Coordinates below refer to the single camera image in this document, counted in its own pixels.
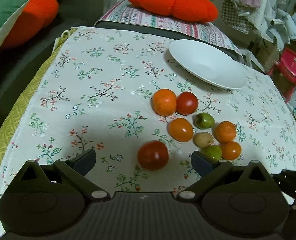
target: white bowl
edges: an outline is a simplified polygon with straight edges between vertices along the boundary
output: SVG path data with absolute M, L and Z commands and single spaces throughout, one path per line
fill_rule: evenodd
M 226 89 L 246 85 L 243 65 L 219 49 L 200 41 L 177 40 L 169 46 L 173 58 L 196 77 Z

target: table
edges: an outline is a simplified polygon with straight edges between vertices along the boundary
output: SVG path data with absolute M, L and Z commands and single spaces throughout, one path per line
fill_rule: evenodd
M 216 123 L 236 125 L 235 141 L 242 153 L 235 165 L 255 159 L 270 173 L 296 170 L 296 124 L 270 77 L 246 67 L 245 88 L 215 87 L 171 57 L 171 42 L 130 31 L 80 27 L 47 70 L 9 143 L 0 166 L 0 196 L 25 161 L 51 164 L 88 148 L 95 149 L 97 163 L 86 178 L 111 195 L 176 194 L 193 184 L 200 177 L 190 155 L 198 148 L 168 134 L 168 123 L 182 116 L 163 117 L 153 111 L 152 95 L 161 88 L 176 95 L 190 91 L 199 100 L 196 114 L 208 112 Z M 184 118 L 192 123 L 193 115 Z M 158 171 L 144 170 L 137 162 L 138 149 L 150 140 L 161 140 L 168 148 L 169 162 Z

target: cherry tomato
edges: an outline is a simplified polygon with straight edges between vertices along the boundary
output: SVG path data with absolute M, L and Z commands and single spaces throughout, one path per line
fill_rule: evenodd
M 241 146 L 237 142 L 227 142 L 221 146 L 222 157 L 228 161 L 233 161 L 241 154 Z
M 198 108 L 198 99 L 191 92 L 183 92 L 177 98 L 177 112 L 183 115 L 189 115 Z
M 166 145 L 160 141 L 150 141 L 138 151 L 137 159 L 141 167 L 156 171 L 166 166 L 169 155 Z
M 193 136 L 191 124 L 184 118 L 177 118 L 170 122 L 168 132 L 172 138 L 180 142 L 187 142 Z

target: yellow cloth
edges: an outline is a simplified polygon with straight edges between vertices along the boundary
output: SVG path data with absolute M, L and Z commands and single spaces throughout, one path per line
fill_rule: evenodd
M 72 34 L 75 30 L 76 29 L 71 29 L 69 33 Z M 2 124 L 0 128 L 0 164 L 6 152 L 7 146 L 17 129 L 22 115 L 26 110 L 30 98 L 34 95 L 42 77 L 44 76 L 45 72 L 47 71 L 51 63 L 54 61 L 62 44 L 67 40 L 68 37 L 69 35 L 64 35 L 63 37 L 56 39 L 55 45 L 57 46 L 57 48 L 50 55 L 50 57 L 41 65 L 40 69 L 37 71 L 36 75 L 31 80 L 29 85 L 26 87 L 24 92 L 20 94 L 19 98 L 17 99 L 16 103 L 11 109 L 9 115 Z

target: orange tomato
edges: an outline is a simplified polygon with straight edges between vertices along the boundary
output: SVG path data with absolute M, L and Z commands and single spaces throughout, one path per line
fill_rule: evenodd
M 182 115 L 189 115 L 196 111 L 198 99 L 191 92 L 183 92 L 177 98 L 177 112 Z
M 177 118 L 170 122 L 168 132 L 172 138 L 180 142 L 187 142 L 193 136 L 191 124 L 184 118 Z
M 151 141 L 138 151 L 137 159 L 141 167 L 151 171 L 163 168 L 169 159 L 166 145 L 160 141 Z
M 224 121 L 215 129 L 217 140 L 221 143 L 231 142 L 237 135 L 236 127 L 232 122 Z
M 176 95 L 169 89 L 160 89 L 152 96 L 154 111 L 161 116 L 168 116 L 176 111 Z
M 233 161 L 241 154 L 241 146 L 237 142 L 227 142 L 221 147 L 222 157 L 228 161 Z

